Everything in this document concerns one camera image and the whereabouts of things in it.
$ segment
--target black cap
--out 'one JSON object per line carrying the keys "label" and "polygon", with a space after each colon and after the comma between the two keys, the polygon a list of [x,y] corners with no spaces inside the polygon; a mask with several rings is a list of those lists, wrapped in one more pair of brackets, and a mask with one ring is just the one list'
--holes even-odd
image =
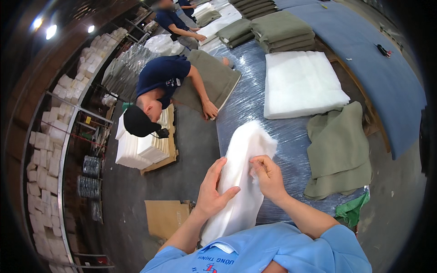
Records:
{"label": "black cap", "polygon": [[148,134],[161,129],[161,125],[152,122],[150,118],[138,106],[129,107],[124,114],[126,130],[137,137],[145,137]]}

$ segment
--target worker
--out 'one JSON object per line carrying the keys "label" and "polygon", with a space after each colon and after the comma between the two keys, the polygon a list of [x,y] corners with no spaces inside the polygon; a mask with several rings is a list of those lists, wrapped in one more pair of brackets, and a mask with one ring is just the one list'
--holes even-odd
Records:
{"label": "worker", "polygon": [[[223,64],[233,67],[227,57],[217,57]],[[148,62],[142,69],[136,88],[136,105],[129,107],[124,113],[126,130],[138,137],[145,137],[161,129],[157,124],[162,109],[171,103],[174,92],[188,77],[199,94],[203,108],[203,118],[217,116],[217,107],[206,94],[202,77],[185,56],[161,56]]]}
{"label": "worker", "polygon": [[195,33],[199,28],[188,27],[174,11],[172,0],[159,0],[152,8],[156,12],[155,21],[171,34],[173,41],[179,41],[189,49],[198,49],[199,41],[204,41],[206,36]]}
{"label": "worker", "polygon": [[188,219],[143,268],[145,272],[371,272],[371,265],[355,234],[333,217],[287,194],[280,168],[266,155],[250,162],[261,192],[282,208],[297,225],[259,225],[218,238],[194,251],[203,224],[239,192],[216,191],[226,158],[206,173],[197,203]]}
{"label": "worker", "polygon": [[188,16],[193,22],[196,22],[196,18],[194,18],[192,15],[194,13],[194,9],[197,8],[196,3],[190,3],[188,0],[178,0],[180,8],[184,11],[185,15]]}

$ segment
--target navy blue t-shirt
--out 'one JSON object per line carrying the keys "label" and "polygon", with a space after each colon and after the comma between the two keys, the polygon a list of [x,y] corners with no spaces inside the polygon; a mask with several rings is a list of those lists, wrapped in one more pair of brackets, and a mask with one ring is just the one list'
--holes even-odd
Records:
{"label": "navy blue t-shirt", "polygon": [[187,25],[177,16],[176,12],[174,11],[158,10],[156,12],[155,21],[171,34],[173,41],[175,41],[177,37],[180,37],[180,35],[175,34],[168,28],[171,24],[175,24],[177,28],[183,30],[190,30],[190,28],[187,27]]}
{"label": "navy blue t-shirt", "polygon": [[176,88],[182,85],[190,72],[191,63],[184,55],[162,56],[148,62],[138,78],[137,98],[155,88],[162,88],[164,97],[158,99],[163,109],[170,105],[170,98]]}
{"label": "navy blue t-shirt", "polygon": [[[191,6],[191,4],[188,0],[179,0],[178,3],[180,6]],[[194,9],[182,9],[182,10],[188,16],[190,16],[194,13]]]}

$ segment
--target light blue shirt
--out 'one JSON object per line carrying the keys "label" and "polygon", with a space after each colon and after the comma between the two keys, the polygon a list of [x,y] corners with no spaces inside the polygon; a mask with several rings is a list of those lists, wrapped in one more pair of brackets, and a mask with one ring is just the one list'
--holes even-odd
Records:
{"label": "light blue shirt", "polygon": [[[216,242],[234,252],[228,254],[211,246]],[[262,272],[271,260],[292,273],[372,272],[355,234],[347,227],[335,225],[313,240],[295,226],[276,223],[218,238],[190,255],[168,246],[141,273]]]}

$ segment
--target hand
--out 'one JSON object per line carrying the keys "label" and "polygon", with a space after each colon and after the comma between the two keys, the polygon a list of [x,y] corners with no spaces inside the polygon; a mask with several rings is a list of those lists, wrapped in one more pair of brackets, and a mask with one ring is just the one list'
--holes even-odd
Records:
{"label": "hand", "polygon": [[249,162],[253,164],[260,180],[260,190],[265,197],[275,203],[284,195],[288,196],[282,180],[281,169],[270,157],[267,155],[255,156]]}
{"label": "hand", "polygon": [[205,179],[200,185],[199,197],[193,212],[202,219],[207,220],[216,215],[240,191],[240,187],[231,187],[220,196],[216,190],[220,173],[226,161],[225,157],[216,160],[208,169]]}
{"label": "hand", "polygon": [[194,37],[196,40],[199,40],[199,41],[204,41],[204,40],[206,40],[206,36],[204,36],[204,35],[202,35],[202,34],[197,34],[197,33],[195,33],[193,37]]}
{"label": "hand", "polygon": [[215,105],[210,101],[202,101],[202,110],[203,110],[203,118],[207,121],[208,117],[214,118],[217,117],[218,109]]}

